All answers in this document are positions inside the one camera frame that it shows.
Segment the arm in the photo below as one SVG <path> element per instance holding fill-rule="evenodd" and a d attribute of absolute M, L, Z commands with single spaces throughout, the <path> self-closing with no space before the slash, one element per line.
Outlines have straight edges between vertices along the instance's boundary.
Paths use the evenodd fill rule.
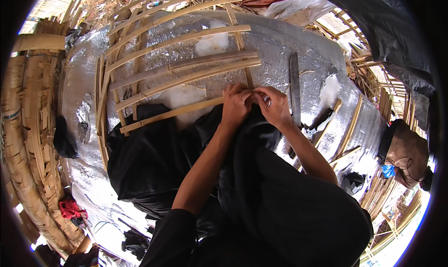
<path fill-rule="evenodd" d="M 258 87 L 255 91 L 255 99 L 264 117 L 285 135 L 305 172 L 339 186 L 337 177 L 330 164 L 308 141 L 291 119 L 288 97 L 273 87 Z"/>
<path fill-rule="evenodd" d="M 172 209 L 199 213 L 218 179 L 232 136 L 252 108 L 252 91 L 243 84 L 230 84 L 223 90 L 224 107 L 221 123 L 210 143 L 182 181 Z"/>

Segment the hand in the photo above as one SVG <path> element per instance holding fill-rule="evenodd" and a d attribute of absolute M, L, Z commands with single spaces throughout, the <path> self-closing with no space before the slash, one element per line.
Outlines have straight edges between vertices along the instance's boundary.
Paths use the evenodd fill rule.
<path fill-rule="evenodd" d="M 252 110 L 252 90 L 242 83 L 229 84 L 223 90 L 224 107 L 221 123 L 228 128 L 237 129 Z"/>
<path fill-rule="evenodd" d="M 278 130 L 282 131 L 294 125 L 289 113 L 288 96 L 269 86 L 256 88 L 254 97 L 267 122 Z"/>

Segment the knife blade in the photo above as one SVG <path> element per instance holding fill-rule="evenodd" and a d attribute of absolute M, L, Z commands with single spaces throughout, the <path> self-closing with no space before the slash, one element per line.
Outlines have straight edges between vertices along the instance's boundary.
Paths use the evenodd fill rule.
<path fill-rule="evenodd" d="M 289 58 L 289 82 L 291 83 L 291 104 L 293 109 L 293 121 L 298 126 L 301 126 L 299 62 L 297 52 L 293 53 Z"/>

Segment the silver insulation sheet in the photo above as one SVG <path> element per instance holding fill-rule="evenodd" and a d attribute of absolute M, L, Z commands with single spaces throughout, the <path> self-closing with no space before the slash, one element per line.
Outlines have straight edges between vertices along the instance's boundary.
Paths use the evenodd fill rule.
<path fill-rule="evenodd" d="M 160 12 L 149 19 L 158 18 L 165 14 Z M 360 93 L 346 76 L 344 56 L 340 47 L 331 40 L 286 22 L 252 14 L 238 13 L 236 15 L 240 25 L 249 24 L 251 26 L 250 32 L 243 32 L 246 49 L 258 49 L 259 57 L 262 61 L 261 66 L 251 68 L 255 87 L 273 86 L 290 95 L 288 67 L 289 57 L 293 52 L 298 53 L 300 71 L 315 71 L 314 73 L 303 74 L 300 79 L 301 120 L 304 124 L 310 126 L 321 112 L 319 94 L 325 79 L 328 77 L 331 68 L 335 67 L 338 70 L 337 76 L 342 86 L 339 98 L 343 104 L 318 147 L 322 155 L 330 160 L 350 124 Z M 141 45 L 142 47 L 147 47 L 173 37 L 194 31 L 202 31 L 209 28 L 210 22 L 213 20 L 230 26 L 227 13 L 224 11 L 193 12 L 158 25 L 143 33 L 141 35 Z M 138 26 L 138 24 L 133 25 L 129 33 Z M 109 47 L 109 39 L 106 36 L 108 31 L 109 28 L 105 27 L 83 36 L 69 53 L 70 58 L 62 95 L 62 113 L 67 120 L 69 131 L 76 140 L 79 157 L 68 162 L 70 177 L 73 183 L 79 187 L 84 197 L 87 197 L 83 199 L 85 200 L 83 203 L 91 203 L 80 203 L 80 205 L 85 207 L 89 205 L 91 207 L 92 212 L 88 211 L 88 213 L 93 226 L 101 220 L 114 223 L 115 226 L 107 224 L 101 230 L 117 235 L 119 228 L 128 230 L 126 226 L 117 221 L 118 217 L 120 217 L 139 231 L 145 232 L 148 225 L 148 222 L 144 219 L 145 214 L 134 208 L 131 203 L 117 200 L 117 195 L 109 183 L 108 175 L 103 169 L 98 150 L 96 127 L 94 126 L 95 113 L 93 108 L 89 113 L 89 122 L 92 124 L 90 141 L 83 144 L 80 139 L 81 129 L 79 128 L 76 111 L 80 107 L 86 93 L 92 96 L 94 94 L 95 61 Z M 226 51 L 236 51 L 237 46 L 232 34 L 228 35 L 228 40 Z M 189 40 L 152 51 L 140 57 L 139 72 L 164 66 L 175 61 L 197 57 L 195 45 L 198 41 Z M 136 39 L 134 38 L 122 47 L 118 59 L 137 50 Z M 129 62 L 115 70 L 117 81 L 134 74 L 133 62 Z M 222 62 L 217 62 L 159 75 L 155 78 L 141 81 L 138 85 L 138 90 L 139 92 L 144 91 L 182 75 L 203 70 L 208 66 L 221 64 Z M 189 85 L 205 88 L 207 97 L 212 99 L 221 96 L 222 89 L 229 83 L 235 82 L 245 82 L 244 70 L 240 69 L 205 78 Z M 131 95 L 131 89 L 130 87 L 123 87 L 119 90 L 119 93 L 120 99 L 123 100 L 123 97 L 126 99 Z M 154 95 L 150 99 L 156 99 L 158 96 L 160 94 Z M 112 93 L 109 92 L 107 100 L 108 131 L 119 122 L 118 115 L 113 108 L 114 104 Z M 129 115 L 131 112 L 130 108 L 126 109 L 126 115 Z M 364 98 L 354 133 L 347 147 L 349 150 L 356 146 L 362 146 L 362 149 L 350 158 L 338 163 L 336 173 L 340 182 L 342 176 L 350 171 L 356 171 L 360 174 L 371 174 L 371 171 L 376 166 L 375 155 L 385 127 L 386 123 L 378 109 Z M 288 163 L 297 164 L 297 161 L 288 157 L 286 154 L 287 149 L 287 142 L 283 139 L 279 144 L 277 153 Z M 120 244 L 123 241 L 122 238 L 112 240 L 106 236 L 99 237 L 98 234 L 102 233 L 101 230 L 93 235 L 101 245 L 120 257 L 136 262 L 135 257 L 130 259 L 130 257 L 133 257 L 131 254 L 121 252 Z"/>

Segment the forearm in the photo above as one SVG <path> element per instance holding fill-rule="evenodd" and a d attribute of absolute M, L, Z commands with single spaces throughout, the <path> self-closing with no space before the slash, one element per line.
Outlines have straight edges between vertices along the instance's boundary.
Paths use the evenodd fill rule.
<path fill-rule="evenodd" d="M 321 153 L 308 141 L 295 124 L 279 128 L 294 149 L 300 164 L 309 175 L 322 178 L 337 186 L 339 182 L 330 164 Z"/>
<path fill-rule="evenodd" d="M 197 215 L 215 185 L 236 128 L 221 123 L 213 138 L 182 181 L 172 209 Z"/>

